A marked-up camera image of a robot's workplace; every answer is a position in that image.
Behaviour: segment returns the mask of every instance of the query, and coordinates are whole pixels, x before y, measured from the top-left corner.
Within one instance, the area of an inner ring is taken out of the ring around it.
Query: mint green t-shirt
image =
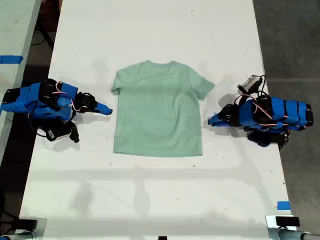
[[[144,61],[119,70],[114,152],[151,157],[202,155],[199,100],[214,84],[182,63]]]

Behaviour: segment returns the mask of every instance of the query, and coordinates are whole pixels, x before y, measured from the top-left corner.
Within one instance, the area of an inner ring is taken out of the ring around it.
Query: concrete floor
[[[320,235],[320,0],[253,2],[270,95],[303,101],[313,109],[314,126],[292,132],[280,154],[292,212],[300,218],[301,230]],[[24,81],[32,81],[34,73],[46,77],[51,55],[46,42],[31,46]]]

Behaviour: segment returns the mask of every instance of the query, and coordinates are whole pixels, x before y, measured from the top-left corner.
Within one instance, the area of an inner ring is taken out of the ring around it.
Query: table surface
[[[266,215],[288,195],[278,147],[235,128],[202,129],[203,156],[113,153],[117,70],[151,60],[189,65],[216,84],[201,117],[264,73],[251,0],[65,0],[49,77],[113,108],[78,114],[79,144],[36,138],[21,217],[47,219],[49,239],[269,239]]]
[[[23,56],[18,64],[0,64],[0,100],[7,89],[21,86],[41,0],[0,1],[0,55]],[[12,113],[0,116],[0,163],[12,125]]]

